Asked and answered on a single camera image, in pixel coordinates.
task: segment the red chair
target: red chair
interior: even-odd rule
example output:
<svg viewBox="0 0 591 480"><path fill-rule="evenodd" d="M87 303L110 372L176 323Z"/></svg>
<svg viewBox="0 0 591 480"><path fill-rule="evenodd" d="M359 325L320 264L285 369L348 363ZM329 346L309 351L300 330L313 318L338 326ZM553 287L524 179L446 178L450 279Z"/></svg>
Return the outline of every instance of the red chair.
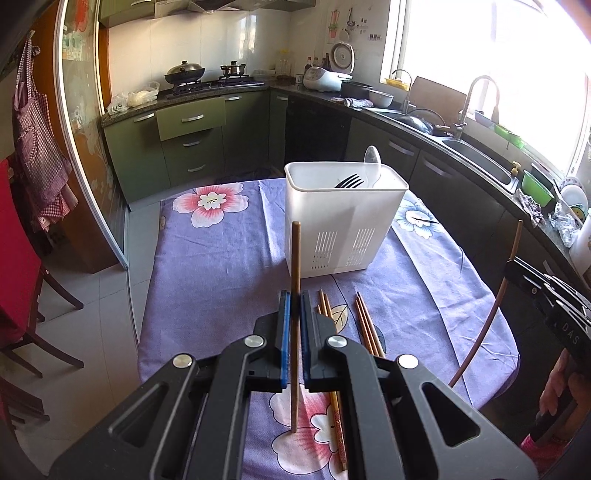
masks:
<svg viewBox="0 0 591 480"><path fill-rule="evenodd" d="M41 265L29 243L12 202L8 181L8 162L0 162L0 351L36 376L43 374L13 350L34 343L56 358L83 368L84 363L62 352L35 332L38 298L45 280L51 288L77 310L84 307Z"/></svg>

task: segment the green bowl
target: green bowl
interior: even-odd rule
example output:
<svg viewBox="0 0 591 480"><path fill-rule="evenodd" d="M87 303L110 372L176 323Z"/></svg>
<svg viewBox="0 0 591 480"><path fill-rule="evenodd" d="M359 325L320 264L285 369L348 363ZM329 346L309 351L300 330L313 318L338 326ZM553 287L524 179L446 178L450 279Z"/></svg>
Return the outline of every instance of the green bowl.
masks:
<svg viewBox="0 0 591 480"><path fill-rule="evenodd" d="M523 172L521 190L523 190L523 193L531 196L541 207L548 205L550 200L554 198L554 195L528 171Z"/></svg>
<svg viewBox="0 0 591 480"><path fill-rule="evenodd" d="M519 135L516 135L511 130L507 130L501 125L495 125L495 133L507 140L509 143L515 145L517 148L523 148L525 145L525 142Z"/></svg>

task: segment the purple tablecloth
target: purple tablecloth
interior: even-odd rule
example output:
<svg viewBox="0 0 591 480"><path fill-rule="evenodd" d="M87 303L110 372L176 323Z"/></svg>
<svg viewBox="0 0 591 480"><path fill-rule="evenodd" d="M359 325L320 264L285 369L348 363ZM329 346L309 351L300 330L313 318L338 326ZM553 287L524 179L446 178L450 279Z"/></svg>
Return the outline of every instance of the purple tablecloth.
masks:
<svg viewBox="0 0 591 480"><path fill-rule="evenodd" d="M278 293L290 288L284 186L276 179L201 187L162 202L139 344L142 380L177 353L218 354L252 333L258 317L277 310ZM313 299L322 288L338 314L337 330L355 340L353 300L360 291L387 357L412 353L444 382L466 357L494 301L462 250L411 192L366 270L306 278L301 286ZM455 391L482 407L510 384L518 358L499 312ZM253 394L244 479L295 479L295 473L346 478L335 455L330 400L302 390L296 434L287 433L288 391Z"/></svg>

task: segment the window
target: window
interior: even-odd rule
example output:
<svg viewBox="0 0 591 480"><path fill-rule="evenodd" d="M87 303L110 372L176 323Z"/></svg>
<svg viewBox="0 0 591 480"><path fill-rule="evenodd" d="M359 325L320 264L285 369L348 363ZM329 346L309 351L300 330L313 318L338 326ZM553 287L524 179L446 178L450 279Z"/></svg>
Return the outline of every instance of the window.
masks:
<svg viewBox="0 0 591 480"><path fill-rule="evenodd" d="M382 72L396 68L467 93L490 75L502 125L566 173L588 128L589 45L556 0L392 0ZM496 89L479 82L469 112L490 116Z"/></svg>

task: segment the checkered apron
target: checkered apron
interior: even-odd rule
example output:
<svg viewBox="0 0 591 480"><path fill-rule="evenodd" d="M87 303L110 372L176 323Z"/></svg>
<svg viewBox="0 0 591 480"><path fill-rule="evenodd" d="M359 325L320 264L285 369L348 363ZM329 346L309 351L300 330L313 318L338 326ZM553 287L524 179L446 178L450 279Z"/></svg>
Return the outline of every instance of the checkered apron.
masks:
<svg viewBox="0 0 591 480"><path fill-rule="evenodd" d="M66 216L77 204L67 185L72 171L51 128L47 95L33 81L33 44L28 38L18 65L14 95L14 136L17 159L27 179L27 190L44 230Z"/></svg>

